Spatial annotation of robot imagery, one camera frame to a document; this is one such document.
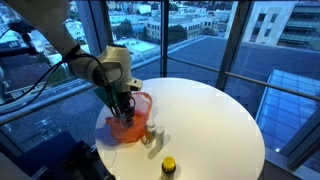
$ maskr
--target table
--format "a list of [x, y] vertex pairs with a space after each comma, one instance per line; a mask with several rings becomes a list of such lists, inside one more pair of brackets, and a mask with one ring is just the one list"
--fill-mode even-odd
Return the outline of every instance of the table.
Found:
[[264, 164], [261, 132], [247, 110], [224, 92], [179, 78], [143, 82], [153, 98], [149, 119], [165, 127], [165, 146], [155, 142], [119, 144], [105, 125], [105, 106], [96, 124], [96, 146], [102, 162], [121, 180], [158, 180], [164, 157], [177, 162], [181, 180], [257, 179]]

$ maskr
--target tree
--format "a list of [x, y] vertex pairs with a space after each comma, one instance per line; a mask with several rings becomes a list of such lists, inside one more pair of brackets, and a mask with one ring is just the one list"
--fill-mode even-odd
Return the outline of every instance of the tree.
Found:
[[131, 21], [126, 19], [117, 27], [117, 33], [121, 36], [131, 37], [133, 35], [133, 29]]
[[169, 3], [169, 11], [178, 11], [178, 9], [176, 4]]
[[36, 57], [37, 57], [37, 62], [38, 63], [45, 62], [48, 65], [50, 65], [50, 60], [43, 53], [37, 54]]
[[168, 29], [168, 44], [187, 39], [187, 32], [181, 25], [171, 26]]

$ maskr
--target office building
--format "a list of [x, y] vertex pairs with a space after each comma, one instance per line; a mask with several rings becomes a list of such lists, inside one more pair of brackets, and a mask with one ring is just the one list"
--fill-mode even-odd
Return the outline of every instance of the office building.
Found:
[[[237, 3], [233, 4], [225, 38], [229, 37]], [[314, 2], [254, 3], [243, 42], [320, 50], [320, 5]]]
[[320, 50], [320, 4], [297, 3], [278, 45]]

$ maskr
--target rooftop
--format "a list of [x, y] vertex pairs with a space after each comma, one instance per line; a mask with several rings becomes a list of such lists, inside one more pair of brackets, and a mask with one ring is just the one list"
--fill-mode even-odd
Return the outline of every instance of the rooftop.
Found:
[[4, 69], [4, 78], [8, 85], [5, 93], [32, 86], [49, 69], [45, 62]]
[[139, 39], [134, 39], [134, 38], [119, 40], [119, 41], [116, 41], [115, 44], [125, 45], [129, 49], [129, 51], [134, 53], [135, 52], [143, 53], [144, 51], [148, 51], [148, 50], [159, 47], [156, 44], [152, 44], [152, 43], [141, 41]]

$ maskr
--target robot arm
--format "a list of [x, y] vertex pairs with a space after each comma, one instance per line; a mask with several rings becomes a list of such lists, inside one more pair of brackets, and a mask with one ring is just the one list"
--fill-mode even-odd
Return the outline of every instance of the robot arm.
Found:
[[69, 16], [69, 0], [4, 2], [47, 38], [66, 59], [74, 75], [105, 87], [107, 94], [112, 96], [109, 98], [114, 97], [117, 101], [108, 105], [113, 114], [130, 123], [134, 113], [130, 104], [131, 91], [139, 91], [142, 81], [131, 76], [130, 53], [125, 46], [110, 45], [97, 58], [86, 56], [64, 24]]

